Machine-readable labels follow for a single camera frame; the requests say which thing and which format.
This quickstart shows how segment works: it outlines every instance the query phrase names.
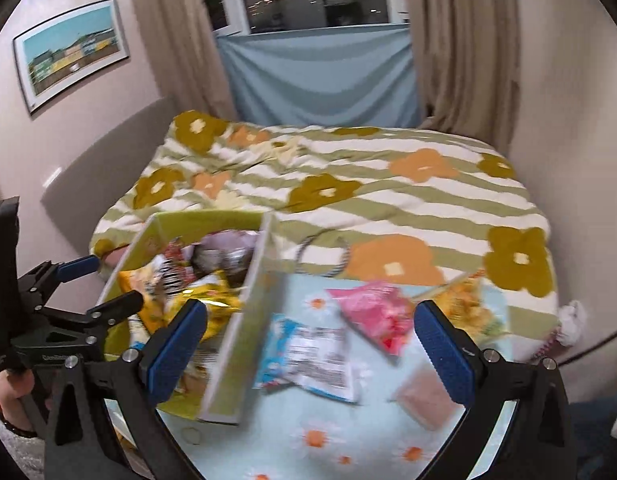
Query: picture frame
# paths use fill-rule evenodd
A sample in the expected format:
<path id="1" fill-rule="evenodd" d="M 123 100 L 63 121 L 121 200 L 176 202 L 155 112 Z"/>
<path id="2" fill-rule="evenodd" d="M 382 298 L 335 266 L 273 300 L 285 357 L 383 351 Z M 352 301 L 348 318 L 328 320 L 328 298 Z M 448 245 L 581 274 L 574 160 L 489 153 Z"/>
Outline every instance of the picture frame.
<path id="1" fill-rule="evenodd" d="M 31 115 L 75 83 L 129 57 L 116 0 L 49 18 L 19 34 L 13 51 Z"/>

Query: gray headboard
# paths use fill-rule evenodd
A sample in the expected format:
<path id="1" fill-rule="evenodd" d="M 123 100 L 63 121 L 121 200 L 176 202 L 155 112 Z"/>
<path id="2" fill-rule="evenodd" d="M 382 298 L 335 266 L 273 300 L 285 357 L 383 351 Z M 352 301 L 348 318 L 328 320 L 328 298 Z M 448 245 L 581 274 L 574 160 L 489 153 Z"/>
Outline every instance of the gray headboard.
<path id="1" fill-rule="evenodd" d="M 162 98 L 99 139 L 42 195 L 48 216 L 78 254 L 88 254 L 95 226 L 137 181 L 178 110 Z"/>

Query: light blue tablecloth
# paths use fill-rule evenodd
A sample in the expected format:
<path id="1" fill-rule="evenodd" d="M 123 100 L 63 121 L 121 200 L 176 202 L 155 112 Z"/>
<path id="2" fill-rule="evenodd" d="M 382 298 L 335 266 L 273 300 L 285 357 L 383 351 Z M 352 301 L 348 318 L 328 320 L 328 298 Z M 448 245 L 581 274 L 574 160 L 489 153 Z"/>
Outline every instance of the light blue tablecloth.
<path id="1" fill-rule="evenodd" d="M 274 295 L 277 311 L 313 326 L 345 326 L 335 303 L 316 311 L 307 298 L 324 297 L 326 288 L 352 288 L 350 280 L 318 276 L 284 275 Z M 405 286 L 409 295 L 424 287 Z M 503 295 L 485 288 L 489 308 L 506 316 Z M 438 432 L 426 431 L 393 402 L 394 392 L 428 357 L 417 337 L 405 348 L 399 363 L 391 363 L 382 352 L 351 330 L 351 359 L 362 372 L 362 400 L 345 404 L 310 394 L 297 386 L 265 394 L 253 391 L 252 405 L 240 426 L 191 422 L 161 413 L 176 441 L 208 480 L 315 480 L 356 478 L 360 480 L 416 478 L 457 424 L 463 408 Z M 507 359 L 511 349 L 506 339 L 493 345 Z M 515 403 L 505 404 L 489 444 L 476 464 L 471 478 L 492 462 L 502 441 Z M 323 447 L 309 447 L 307 431 L 322 431 Z M 416 462 L 405 460 L 412 447 L 423 450 Z"/>

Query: floral blanket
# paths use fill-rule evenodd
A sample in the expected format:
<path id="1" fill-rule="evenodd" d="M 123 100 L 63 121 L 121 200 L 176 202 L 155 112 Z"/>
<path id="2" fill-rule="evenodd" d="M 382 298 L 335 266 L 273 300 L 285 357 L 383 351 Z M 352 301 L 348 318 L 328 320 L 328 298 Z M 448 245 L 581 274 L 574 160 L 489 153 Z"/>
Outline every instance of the floral blanket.
<path id="1" fill-rule="evenodd" d="M 185 112 L 97 225 L 92 252 L 129 244 L 154 212 L 188 208 L 275 211 L 290 271 L 298 252 L 304 272 L 330 272 L 344 258 L 337 277 L 364 281 L 435 286 L 484 269 L 505 296 L 520 359 L 557 323 L 547 219 L 510 163 L 479 140 L 261 128 Z"/>

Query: bedspread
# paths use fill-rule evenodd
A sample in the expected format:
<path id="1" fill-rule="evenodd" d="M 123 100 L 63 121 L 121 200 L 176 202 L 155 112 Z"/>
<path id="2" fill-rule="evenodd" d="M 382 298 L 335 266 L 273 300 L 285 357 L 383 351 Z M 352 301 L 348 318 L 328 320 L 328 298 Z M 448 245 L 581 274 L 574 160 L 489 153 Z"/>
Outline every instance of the bedspread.
<path id="1" fill-rule="evenodd" d="M 435 286 L 484 269 L 509 306 L 514 354 L 554 329 L 549 223 L 511 164 L 475 139 L 430 130 L 261 128 L 176 117 L 136 185 L 99 222 L 98 256 L 129 244 L 154 212 L 273 210 L 285 268 Z"/>

